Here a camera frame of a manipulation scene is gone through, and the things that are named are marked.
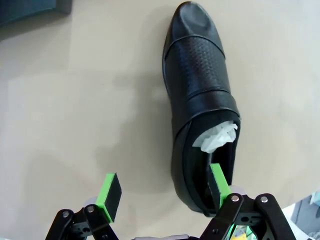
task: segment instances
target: beige floor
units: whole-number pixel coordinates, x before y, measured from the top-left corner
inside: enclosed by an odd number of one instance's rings
[[[242,115],[233,183],[282,207],[320,188],[320,2],[199,1]],[[170,178],[162,47],[178,0],[75,0],[65,19],[0,29],[0,237],[44,239],[117,171],[120,239],[187,233]]]

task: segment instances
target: white tissue paper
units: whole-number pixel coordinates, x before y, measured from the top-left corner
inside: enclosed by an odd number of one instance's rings
[[[199,147],[201,151],[212,154],[226,143],[232,143],[236,139],[237,129],[238,126],[233,121],[222,122],[203,132],[192,146]]]

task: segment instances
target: screw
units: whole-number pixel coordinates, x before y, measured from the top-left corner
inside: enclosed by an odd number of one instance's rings
[[[233,202],[238,202],[238,201],[239,201],[239,197],[238,197],[237,195],[233,195],[233,196],[231,197],[231,200],[232,200]]]
[[[68,216],[69,216],[69,212],[68,212],[68,211],[64,211],[64,212],[62,213],[62,216],[63,216],[64,218],[68,217]]]
[[[88,207],[87,207],[87,211],[88,211],[89,213],[92,213],[94,210],[95,210],[95,208],[94,208],[93,206],[88,206]]]
[[[261,202],[263,202],[263,203],[268,202],[268,198],[267,198],[266,196],[262,196],[262,197],[260,198],[260,200],[261,200]]]

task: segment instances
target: black leather shoe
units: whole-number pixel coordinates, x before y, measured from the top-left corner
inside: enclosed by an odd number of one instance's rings
[[[211,216],[216,207],[208,187],[209,164],[219,163],[231,185],[240,114],[231,95],[217,29],[197,3],[184,2],[175,11],[162,70],[172,110],[171,175],[176,193],[190,209]],[[238,126],[234,142],[211,154],[192,147],[199,135],[225,121]]]

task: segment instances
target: green gripper pad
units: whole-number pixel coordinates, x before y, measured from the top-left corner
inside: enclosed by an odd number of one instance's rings
[[[105,176],[95,205],[104,210],[106,217],[110,223],[113,223],[115,221],[121,194],[122,190],[117,174],[108,173]]]
[[[226,197],[231,194],[231,190],[228,186],[227,180],[220,167],[219,163],[210,164],[212,171],[212,177],[209,178],[209,188],[213,198],[213,204],[215,209],[222,206],[222,203]]]

